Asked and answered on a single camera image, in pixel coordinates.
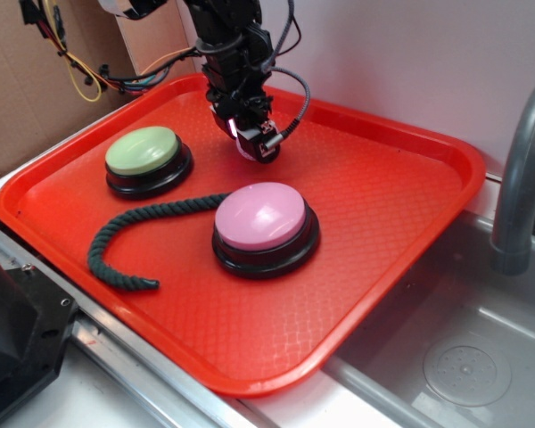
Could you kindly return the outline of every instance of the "pink button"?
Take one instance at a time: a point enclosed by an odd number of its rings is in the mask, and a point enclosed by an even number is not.
[[[238,250],[269,250],[292,239],[305,216],[298,191],[281,183],[258,183],[233,192],[220,204],[216,229]]]

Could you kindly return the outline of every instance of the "plastic tray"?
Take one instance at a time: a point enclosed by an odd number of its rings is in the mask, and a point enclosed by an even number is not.
[[[321,102],[262,165],[216,127],[205,88],[200,75],[172,81],[36,161],[0,192],[0,219],[212,390],[259,396],[325,362],[476,194],[485,168],[461,141]],[[302,97],[269,93],[284,127]],[[151,125],[189,145],[193,173],[160,197],[120,200],[105,184],[104,154]],[[160,279],[158,291],[119,292],[90,275],[89,244],[122,211],[261,181],[295,187],[319,217],[321,244],[299,270],[261,281],[228,274],[211,249],[214,213],[205,212],[132,226],[109,247],[106,261]]]

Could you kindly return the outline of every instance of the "cardboard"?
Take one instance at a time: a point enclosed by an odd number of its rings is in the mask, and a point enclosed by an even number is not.
[[[185,27],[174,1],[169,1],[140,21],[119,18],[117,23],[137,73],[143,73],[163,55],[188,47]],[[177,62],[169,78],[189,73],[194,73],[194,64],[190,59]]]
[[[95,67],[109,63],[114,74],[134,73],[114,16],[96,0],[58,5],[74,54]],[[18,2],[0,2],[0,176],[131,99],[107,91],[98,103],[84,101],[54,47],[24,25]]]

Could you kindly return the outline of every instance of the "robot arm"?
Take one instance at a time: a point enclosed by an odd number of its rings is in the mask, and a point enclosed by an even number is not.
[[[141,19],[166,1],[99,0],[108,12],[129,19]],[[237,138],[244,156],[262,163],[273,161],[281,141],[299,124],[295,120],[279,133],[269,118],[272,97],[263,90],[291,25],[293,1],[289,1],[289,20],[276,49],[269,33],[261,27],[259,0],[184,1],[198,36],[196,50],[206,58],[202,72],[209,81],[206,98],[216,123],[229,136]],[[309,101],[307,84],[301,84]]]

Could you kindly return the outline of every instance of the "green button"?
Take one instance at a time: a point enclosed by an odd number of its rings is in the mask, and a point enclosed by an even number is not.
[[[105,154],[115,174],[134,176],[164,165],[178,151],[178,139],[165,127],[140,128],[122,136]]]

